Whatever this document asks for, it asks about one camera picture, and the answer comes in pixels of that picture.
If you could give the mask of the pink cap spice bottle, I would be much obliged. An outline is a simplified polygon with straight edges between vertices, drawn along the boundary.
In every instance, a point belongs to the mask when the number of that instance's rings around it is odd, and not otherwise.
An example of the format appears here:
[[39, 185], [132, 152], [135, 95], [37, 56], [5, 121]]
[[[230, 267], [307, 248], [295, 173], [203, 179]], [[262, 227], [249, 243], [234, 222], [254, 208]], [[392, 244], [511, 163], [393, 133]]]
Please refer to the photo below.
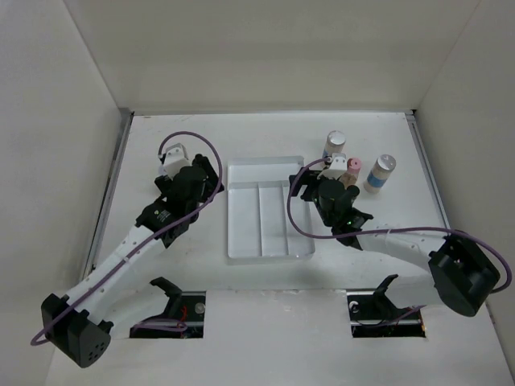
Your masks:
[[359, 158], [350, 158], [347, 161], [347, 170], [341, 175], [340, 181], [346, 188], [356, 185], [361, 171], [361, 160]]

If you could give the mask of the blue label jar white lid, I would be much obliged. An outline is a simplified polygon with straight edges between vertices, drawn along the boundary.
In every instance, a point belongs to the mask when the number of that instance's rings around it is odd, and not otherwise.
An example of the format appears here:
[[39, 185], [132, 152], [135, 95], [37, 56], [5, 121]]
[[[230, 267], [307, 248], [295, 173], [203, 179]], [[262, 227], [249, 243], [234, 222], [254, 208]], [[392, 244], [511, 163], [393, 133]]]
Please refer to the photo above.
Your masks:
[[371, 194], [378, 193], [395, 170], [396, 165], [396, 159], [392, 155], [380, 155], [364, 182], [365, 190]]

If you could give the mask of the white divided organizer tray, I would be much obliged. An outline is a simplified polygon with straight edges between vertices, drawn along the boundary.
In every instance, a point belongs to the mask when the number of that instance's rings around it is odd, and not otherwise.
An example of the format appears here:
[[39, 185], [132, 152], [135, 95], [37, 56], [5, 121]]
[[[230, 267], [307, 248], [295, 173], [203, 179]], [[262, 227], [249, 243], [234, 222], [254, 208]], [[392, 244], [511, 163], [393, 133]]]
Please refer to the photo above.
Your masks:
[[290, 224], [289, 177], [301, 156], [233, 158], [228, 162], [228, 259], [232, 265], [305, 261], [315, 242]]

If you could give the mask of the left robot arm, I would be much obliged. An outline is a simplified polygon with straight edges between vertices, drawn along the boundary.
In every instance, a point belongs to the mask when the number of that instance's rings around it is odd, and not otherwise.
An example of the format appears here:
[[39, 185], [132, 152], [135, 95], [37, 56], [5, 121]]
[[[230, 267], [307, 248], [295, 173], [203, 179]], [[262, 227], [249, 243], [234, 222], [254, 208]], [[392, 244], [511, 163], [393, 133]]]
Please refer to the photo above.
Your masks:
[[182, 236], [224, 187], [209, 159], [161, 157], [164, 173], [154, 181], [159, 197], [144, 207], [126, 237], [83, 281], [41, 304], [43, 337], [80, 368], [93, 365], [111, 341], [117, 321], [109, 309], [138, 275]]

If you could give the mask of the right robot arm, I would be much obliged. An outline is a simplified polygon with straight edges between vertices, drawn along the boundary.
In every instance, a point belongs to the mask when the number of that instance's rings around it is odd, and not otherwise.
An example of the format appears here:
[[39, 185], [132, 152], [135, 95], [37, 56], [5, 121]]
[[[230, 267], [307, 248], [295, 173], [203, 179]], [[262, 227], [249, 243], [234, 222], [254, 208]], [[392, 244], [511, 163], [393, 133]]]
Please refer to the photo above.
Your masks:
[[370, 305], [383, 318], [411, 307], [444, 305], [457, 314], [473, 317], [501, 278], [485, 254], [487, 245], [454, 229], [438, 227], [393, 228], [353, 204], [360, 193], [345, 187], [321, 170], [302, 168], [289, 177], [289, 198], [315, 205], [329, 239], [358, 251], [380, 253], [423, 270], [422, 275], [387, 276], [373, 291]]

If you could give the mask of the blue label jar silver lid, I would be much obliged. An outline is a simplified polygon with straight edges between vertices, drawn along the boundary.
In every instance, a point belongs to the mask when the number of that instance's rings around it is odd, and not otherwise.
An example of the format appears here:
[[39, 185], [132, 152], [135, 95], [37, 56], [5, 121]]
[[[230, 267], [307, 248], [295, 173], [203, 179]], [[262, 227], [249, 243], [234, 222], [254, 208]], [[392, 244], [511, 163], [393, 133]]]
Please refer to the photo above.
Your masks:
[[339, 130], [331, 131], [326, 138], [323, 148], [323, 157], [330, 157], [334, 153], [341, 153], [346, 143], [345, 134]]

